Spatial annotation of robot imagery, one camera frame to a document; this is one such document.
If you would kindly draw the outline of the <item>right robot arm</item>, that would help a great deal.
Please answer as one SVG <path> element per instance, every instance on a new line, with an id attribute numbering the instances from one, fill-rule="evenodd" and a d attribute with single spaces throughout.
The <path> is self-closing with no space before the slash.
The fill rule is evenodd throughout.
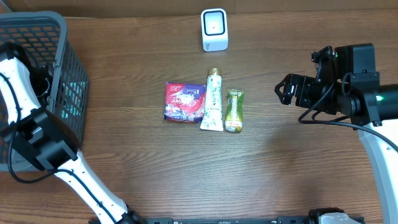
<path id="1" fill-rule="evenodd" d="M 302 124 L 349 127 L 368 155 L 384 223 L 397 223 L 397 85 L 381 85 L 373 44 L 312 52 L 315 77 L 290 73 L 275 86 L 283 105 L 305 108 Z"/>

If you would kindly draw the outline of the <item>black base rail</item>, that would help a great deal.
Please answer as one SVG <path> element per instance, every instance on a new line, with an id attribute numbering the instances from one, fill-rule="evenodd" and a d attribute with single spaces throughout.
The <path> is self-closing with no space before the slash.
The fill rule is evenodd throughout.
<path id="1" fill-rule="evenodd" d="M 307 216 L 279 216 L 277 218 L 230 218 L 230 219 L 173 219 L 145 218 L 146 224 L 316 224 Z"/>

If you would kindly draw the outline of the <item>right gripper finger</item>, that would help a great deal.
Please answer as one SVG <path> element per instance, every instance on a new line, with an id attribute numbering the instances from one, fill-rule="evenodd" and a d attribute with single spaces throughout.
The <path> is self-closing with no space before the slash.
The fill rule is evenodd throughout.
<path id="1" fill-rule="evenodd" d="M 280 89 L 275 89 L 275 93 L 277 94 L 280 102 L 283 105 L 291 105 L 292 98 L 294 96 L 294 93 L 292 93 L 290 90 L 283 90 L 281 91 Z"/>
<path id="2" fill-rule="evenodd" d="M 292 74 L 287 74 L 280 83 L 276 84 L 274 90 L 280 90 L 282 87 L 286 88 L 290 84 L 291 79 Z"/>

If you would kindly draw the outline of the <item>green snack packet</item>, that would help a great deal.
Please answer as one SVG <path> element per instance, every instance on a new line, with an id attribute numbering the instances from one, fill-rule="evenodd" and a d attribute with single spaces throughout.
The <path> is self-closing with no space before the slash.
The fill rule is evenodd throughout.
<path id="1" fill-rule="evenodd" d="M 243 91 L 228 90 L 224 125 L 229 132 L 240 133 L 243 129 L 243 99 Z"/>

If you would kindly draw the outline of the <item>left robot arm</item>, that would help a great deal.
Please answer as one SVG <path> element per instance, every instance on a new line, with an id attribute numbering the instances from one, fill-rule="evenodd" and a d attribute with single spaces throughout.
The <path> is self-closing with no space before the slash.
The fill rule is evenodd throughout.
<path id="1" fill-rule="evenodd" d="M 32 66 L 23 47 L 6 42 L 1 45 L 1 78 L 9 124 L 1 136 L 10 151 L 45 172 L 29 182 L 55 175 L 94 211 L 96 223 L 144 223 L 89 167 L 70 128 L 46 109 L 53 79 L 48 69 Z"/>

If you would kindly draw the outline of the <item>white barcode scanner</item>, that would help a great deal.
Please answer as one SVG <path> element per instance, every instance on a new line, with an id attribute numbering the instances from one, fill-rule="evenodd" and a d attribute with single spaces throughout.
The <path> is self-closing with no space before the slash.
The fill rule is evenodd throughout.
<path id="1" fill-rule="evenodd" d="M 200 19 L 203 50 L 205 52 L 226 50 L 229 43 L 226 11 L 222 8 L 205 9 Z"/>

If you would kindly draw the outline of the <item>white tube gold cap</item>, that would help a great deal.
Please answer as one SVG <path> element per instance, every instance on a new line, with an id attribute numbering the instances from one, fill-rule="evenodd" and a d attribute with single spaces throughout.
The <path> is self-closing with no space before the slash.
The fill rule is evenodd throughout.
<path id="1" fill-rule="evenodd" d="M 219 68 L 208 71 L 206 81 L 205 111 L 200 129 L 209 131 L 223 131 L 222 112 L 222 77 Z"/>

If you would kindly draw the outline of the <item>red purple pad pack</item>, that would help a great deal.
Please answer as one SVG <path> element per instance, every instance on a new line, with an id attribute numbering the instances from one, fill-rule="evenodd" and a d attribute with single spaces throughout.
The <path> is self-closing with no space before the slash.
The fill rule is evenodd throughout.
<path id="1" fill-rule="evenodd" d="M 201 123 L 205 111 L 206 86 L 191 83 L 170 83 L 165 86 L 164 119 L 167 121 Z"/>

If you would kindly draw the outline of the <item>teal wipes packet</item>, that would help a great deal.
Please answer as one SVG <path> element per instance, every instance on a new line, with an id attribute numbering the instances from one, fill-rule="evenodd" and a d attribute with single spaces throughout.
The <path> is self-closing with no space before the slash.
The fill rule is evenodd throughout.
<path id="1" fill-rule="evenodd" d="M 61 117 L 67 119 L 70 116 L 80 117 L 81 116 L 81 104 L 83 90 L 80 84 L 83 82 L 71 82 L 62 84 L 63 97 L 60 99 L 60 103 L 63 107 Z"/>

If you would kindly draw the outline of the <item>grey plastic basket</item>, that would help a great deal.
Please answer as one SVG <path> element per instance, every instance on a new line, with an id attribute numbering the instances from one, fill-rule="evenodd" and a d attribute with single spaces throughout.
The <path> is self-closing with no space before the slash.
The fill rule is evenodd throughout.
<path id="1" fill-rule="evenodd" d="M 67 39 L 67 23 L 56 12 L 14 12 L 1 16 L 1 45 L 12 42 L 24 48 L 34 67 L 46 68 L 52 75 L 52 88 L 45 107 L 62 121 L 79 140 L 81 148 L 85 130 L 86 107 L 90 82 L 88 75 Z M 62 84 L 83 82 L 81 116 L 61 117 Z M 8 153 L 7 167 L 14 172 L 37 171 L 18 152 Z"/>

